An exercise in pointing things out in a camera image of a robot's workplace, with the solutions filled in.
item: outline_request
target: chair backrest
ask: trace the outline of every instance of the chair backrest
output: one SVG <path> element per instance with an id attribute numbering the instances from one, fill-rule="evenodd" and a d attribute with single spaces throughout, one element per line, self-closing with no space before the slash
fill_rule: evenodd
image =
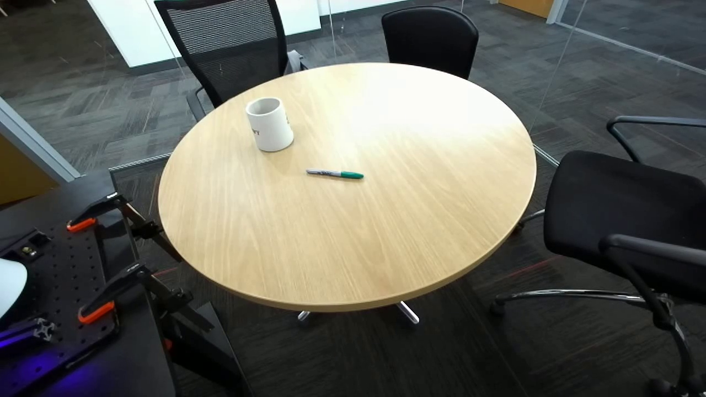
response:
<path id="1" fill-rule="evenodd" d="M 280 77 L 286 43 L 276 0 L 153 0 L 213 106 Z"/>
<path id="2" fill-rule="evenodd" d="M 448 7 L 412 7 L 381 15 L 390 62 L 416 64 L 467 78 L 479 45 L 471 20 Z"/>

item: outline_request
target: green marker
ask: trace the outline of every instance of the green marker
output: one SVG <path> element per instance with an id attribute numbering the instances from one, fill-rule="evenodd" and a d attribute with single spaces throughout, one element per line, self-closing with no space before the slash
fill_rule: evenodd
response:
<path id="1" fill-rule="evenodd" d="M 363 179 L 362 171 L 351 171 L 351 170 L 319 170 L 319 168 L 309 168 L 307 173 L 319 173 L 319 176 L 332 176 L 332 179 Z"/>

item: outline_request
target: black desk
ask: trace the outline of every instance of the black desk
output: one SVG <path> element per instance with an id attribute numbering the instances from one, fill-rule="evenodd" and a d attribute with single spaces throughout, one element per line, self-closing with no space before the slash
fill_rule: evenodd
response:
<path id="1" fill-rule="evenodd" d="M 0 212 L 0 236 L 16 236 L 41 224 L 64 224 L 96 199 L 115 192 L 108 171 L 81 176 L 55 192 Z M 105 278 L 134 261 L 130 236 L 105 239 Z M 171 367 L 160 344 L 157 317 L 144 288 L 116 298 L 119 334 L 41 395 L 177 395 Z"/>

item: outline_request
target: office chair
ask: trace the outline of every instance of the office chair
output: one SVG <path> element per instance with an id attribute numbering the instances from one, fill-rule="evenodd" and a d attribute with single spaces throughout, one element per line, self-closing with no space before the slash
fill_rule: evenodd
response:
<path id="1" fill-rule="evenodd" d="M 644 165 L 619 125 L 653 130 L 706 128 L 706 119 L 616 116 L 606 130 L 627 159 L 569 151 L 555 168 L 545 204 L 545 244 L 627 278 L 637 292 L 597 288 L 541 288 L 495 294 L 489 312 L 502 314 L 512 300 L 594 298 L 649 308 L 653 323 L 676 344 L 682 369 L 675 383 L 655 378 L 655 395 L 701 395 L 689 340 L 673 314 L 671 298 L 706 301 L 706 184 L 696 176 Z"/>
<path id="2" fill-rule="evenodd" d="M 390 62 L 416 64 L 467 78 L 479 45 L 471 20 L 448 7 L 412 7 L 381 15 Z"/>
<path id="3" fill-rule="evenodd" d="M 200 82 L 212 106 L 229 97 L 304 68 L 296 50 L 286 52 L 276 0 L 157 0 L 183 62 Z M 198 97 L 189 97 L 195 119 Z"/>

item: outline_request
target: wooden tabletop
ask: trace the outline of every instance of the wooden tabletop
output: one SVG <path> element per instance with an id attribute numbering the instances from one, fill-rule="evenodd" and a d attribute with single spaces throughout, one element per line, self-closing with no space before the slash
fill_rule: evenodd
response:
<path id="1" fill-rule="evenodd" d="M 258 149 L 244 116 L 258 97 L 283 98 L 296 133 L 286 149 Z M 180 255 L 234 292 L 356 310 L 480 264 L 523 216 L 534 161 L 520 119 L 467 78 L 401 64 L 322 66 L 200 119 L 163 170 L 158 214 Z"/>

